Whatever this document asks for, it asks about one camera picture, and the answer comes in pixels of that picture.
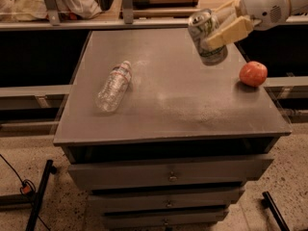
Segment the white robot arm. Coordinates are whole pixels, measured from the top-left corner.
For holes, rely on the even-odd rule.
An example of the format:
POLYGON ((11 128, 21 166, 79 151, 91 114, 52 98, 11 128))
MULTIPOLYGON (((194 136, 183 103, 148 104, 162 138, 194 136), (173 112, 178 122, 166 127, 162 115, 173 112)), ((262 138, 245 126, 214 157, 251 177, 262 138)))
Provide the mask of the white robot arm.
POLYGON ((245 39, 252 31, 265 31, 306 13, 308 0, 230 0, 213 12, 218 28, 203 42, 211 50, 245 39))

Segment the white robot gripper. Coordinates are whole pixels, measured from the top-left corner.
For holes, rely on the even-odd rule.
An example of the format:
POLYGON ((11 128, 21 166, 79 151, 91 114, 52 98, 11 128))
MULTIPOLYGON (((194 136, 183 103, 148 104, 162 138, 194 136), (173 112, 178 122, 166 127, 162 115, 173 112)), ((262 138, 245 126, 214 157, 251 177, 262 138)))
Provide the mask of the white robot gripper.
POLYGON ((290 0, 242 0, 242 4, 245 16, 241 15, 241 0, 230 0, 212 12, 218 20, 224 21, 205 38, 210 50, 244 39, 253 29, 266 31, 282 25, 291 15, 290 0))

